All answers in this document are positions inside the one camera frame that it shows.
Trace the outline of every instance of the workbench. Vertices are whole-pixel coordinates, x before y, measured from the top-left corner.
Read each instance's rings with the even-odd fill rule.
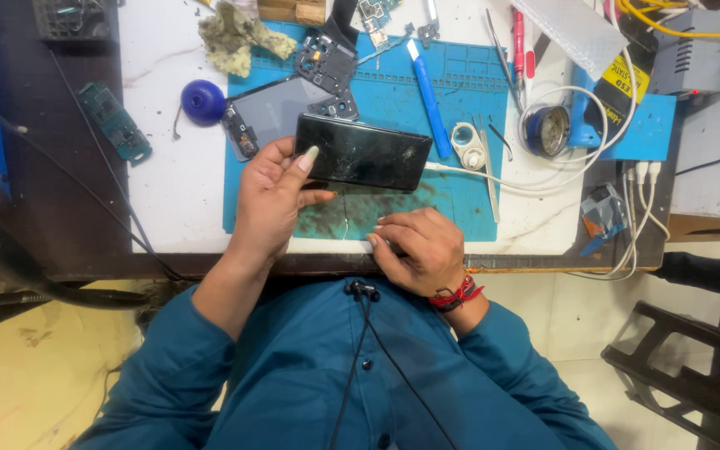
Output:
[[[504,0],[438,0],[441,39],[492,45],[485,22],[485,7],[489,7],[494,26],[502,30],[502,45],[510,46],[508,5]],[[187,275],[208,271],[229,242],[222,228],[222,187],[224,158],[234,156],[225,150],[223,128],[198,127],[183,115],[177,126],[182,138],[174,140],[171,131],[179,93],[187,82],[209,79],[229,94],[225,74],[205,60],[197,34],[197,21],[207,14],[212,13],[193,1],[170,0],[158,7],[149,0],[131,0],[119,9],[120,49],[59,57],[72,87],[79,89],[89,81],[104,81],[116,97],[122,98],[135,123],[149,136],[154,153],[145,163],[127,167],[114,151],[109,153],[109,160],[122,183],[128,183],[131,205],[155,251],[166,254],[166,262]],[[426,6],[410,0],[396,8],[392,16],[386,29],[395,35],[407,22],[416,26],[426,23]],[[357,16],[353,26],[362,29]],[[562,50],[549,45],[537,68],[534,94],[569,84],[571,67]],[[35,140],[111,203],[126,222],[129,216],[124,201],[62,82],[49,51],[38,40],[32,5],[0,0],[0,112],[11,122],[28,127]],[[561,97],[548,97],[546,101],[556,104]],[[505,139],[513,147],[515,158],[503,161],[502,178],[541,183],[568,176],[518,146],[514,135],[517,115],[511,100],[508,108]],[[677,108],[668,161],[663,164],[655,196],[655,216],[663,222],[667,220],[674,184],[681,109]],[[24,142],[8,135],[4,142],[13,208],[2,213],[2,222],[45,267],[47,275],[58,280],[162,277],[154,261],[138,253],[125,231],[71,180]],[[580,257],[590,237],[585,227],[579,226],[579,203],[602,182],[609,181],[620,191],[620,173],[616,162],[601,161],[584,177],[554,193],[525,195],[503,188],[497,240],[466,243],[466,267],[510,272],[612,267],[624,252],[625,233],[592,255]],[[654,268],[661,263],[662,237],[659,229],[647,224],[637,245],[640,268]],[[288,255],[273,271],[377,271],[369,251],[365,241],[294,239]]]

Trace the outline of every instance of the fingernail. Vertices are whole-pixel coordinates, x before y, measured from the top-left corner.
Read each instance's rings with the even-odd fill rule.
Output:
[[[316,156],[318,156],[318,148],[315,146],[308,148],[305,156],[299,158],[299,168],[304,170],[305,172],[312,168]]]

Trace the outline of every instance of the blue silicone repair mat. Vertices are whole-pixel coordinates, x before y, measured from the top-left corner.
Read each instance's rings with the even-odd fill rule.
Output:
[[[294,23],[265,21],[265,24],[298,42],[304,40],[307,30],[307,27]],[[361,33],[357,42],[361,58],[374,52],[368,34]],[[479,114],[482,114],[486,129],[487,124],[492,123],[497,130],[504,130],[507,84],[494,47],[433,41],[430,49],[425,50],[419,41],[416,44],[433,77],[435,98],[448,131],[457,122],[472,123],[472,116],[478,121]],[[268,50],[255,46],[250,75],[247,78],[230,75],[229,95],[240,94],[294,73],[294,57],[295,54],[287,61],[281,61]],[[404,44],[380,55],[379,70],[375,57],[360,65],[350,87],[360,112],[359,122],[433,135],[413,63]],[[503,145],[490,132],[488,147],[494,174],[500,176]],[[441,160],[437,152],[433,144],[430,161],[461,167],[455,153]],[[232,149],[226,149],[224,230],[228,233],[235,228],[238,184],[244,165],[234,157]],[[496,240],[496,223],[490,210],[487,182],[482,177],[425,170],[418,189],[413,193],[344,184],[331,184],[327,189],[338,192],[338,197],[330,203],[302,209],[294,236],[365,240],[365,233],[371,232],[378,217],[432,206],[455,221],[465,233],[465,240]]]

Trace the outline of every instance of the wristband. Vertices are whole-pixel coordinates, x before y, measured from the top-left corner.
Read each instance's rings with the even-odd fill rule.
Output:
[[[477,288],[477,285],[474,283],[474,279],[471,278],[471,275],[466,275],[462,282],[463,283],[456,292],[452,292],[447,287],[441,287],[435,292],[439,294],[441,292],[448,292],[448,295],[432,297],[427,299],[427,301],[429,301],[439,312],[449,312],[458,306],[462,307],[463,303],[473,300],[485,288],[484,286]]]

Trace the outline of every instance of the cracked phone screen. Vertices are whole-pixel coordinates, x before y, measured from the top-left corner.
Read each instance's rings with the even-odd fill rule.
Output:
[[[311,179],[412,191],[418,187],[432,138],[302,114],[296,128],[294,158],[312,146],[320,151]]]

